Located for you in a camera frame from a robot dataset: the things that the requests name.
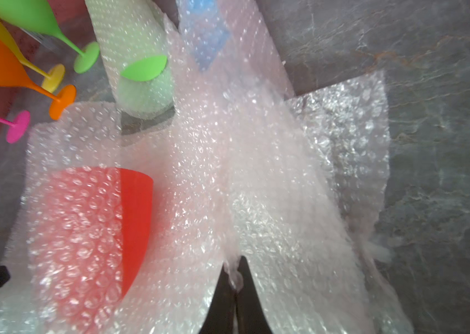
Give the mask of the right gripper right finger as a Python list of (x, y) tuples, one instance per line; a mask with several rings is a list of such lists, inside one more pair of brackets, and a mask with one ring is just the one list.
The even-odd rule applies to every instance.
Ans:
[(236, 318), (239, 333), (272, 334), (246, 257), (240, 258), (238, 270), (243, 278), (243, 287), (236, 294)]

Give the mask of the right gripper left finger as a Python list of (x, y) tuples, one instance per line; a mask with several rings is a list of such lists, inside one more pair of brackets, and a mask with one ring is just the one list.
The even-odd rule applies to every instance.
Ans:
[(209, 311), (199, 334), (234, 332), (235, 294), (229, 275), (222, 267)]

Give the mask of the red glass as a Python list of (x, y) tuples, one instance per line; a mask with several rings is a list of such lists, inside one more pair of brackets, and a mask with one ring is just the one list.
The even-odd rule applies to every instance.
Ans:
[(126, 168), (50, 174), (29, 212), (29, 255), (47, 333), (101, 333), (129, 291), (150, 236), (154, 182)]

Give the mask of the clear bubble wrap sheet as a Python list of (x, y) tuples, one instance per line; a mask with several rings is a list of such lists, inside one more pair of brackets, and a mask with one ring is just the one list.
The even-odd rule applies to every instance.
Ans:
[(316, 150), (349, 230), (370, 237), (390, 174), (385, 72), (354, 77), (287, 104)]
[(412, 333), (377, 262), (392, 254), (353, 234), (288, 100), (236, 54), (201, 72), (168, 26), (175, 115), (123, 133), (110, 102), (73, 104), (31, 128), (21, 207), (6, 247), (0, 333), (47, 333), (29, 255), (33, 194), (52, 172), (138, 171), (154, 182), (150, 236), (135, 280), (101, 333), (197, 333), (223, 267), (235, 292), (246, 257), (274, 333)]

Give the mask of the pink glass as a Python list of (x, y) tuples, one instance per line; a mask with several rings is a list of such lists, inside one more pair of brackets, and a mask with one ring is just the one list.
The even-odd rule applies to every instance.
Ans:
[(27, 110), (21, 111), (13, 121), (0, 118), (0, 123), (8, 126), (6, 141), (8, 143), (16, 143), (27, 132), (31, 122), (31, 113)]

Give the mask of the yellow glass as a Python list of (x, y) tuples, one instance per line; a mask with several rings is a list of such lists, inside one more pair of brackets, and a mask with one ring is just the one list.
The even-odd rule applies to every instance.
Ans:
[(18, 61), (31, 70), (37, 72), (44, 77), (41, 87), (50, 93), (53, 93), (61, 84), (65, 75), (65, 66), (62, 64), (55, 65), (49, 72), (45, 72), (36, 65), (32, 64), (21, 52), (18, 44), (9, 33), (8, 29), (0, 22), (0, 40), (9, 50), (14, 53)]

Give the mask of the bright green wine glass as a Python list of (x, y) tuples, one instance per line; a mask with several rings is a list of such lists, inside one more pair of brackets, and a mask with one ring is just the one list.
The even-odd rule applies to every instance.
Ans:
[(65, 36), (48, 1), (0, 0), (0, 19), (21, 29), (53, 36), (64, 42), (78, 53), (74, 63), (74, 70), (78, 74), (91, 69), (100, 55), (97, 42), (91, 42), (80, 49)]

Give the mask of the blue glass in bubble wrap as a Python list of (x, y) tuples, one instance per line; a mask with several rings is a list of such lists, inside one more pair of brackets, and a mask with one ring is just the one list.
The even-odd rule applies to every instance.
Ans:
[(179, 30), (198, 68), (207, 70), (222, 52), (249, 61), (285, 99), (294, 90), (256, 1), (177, 1)]

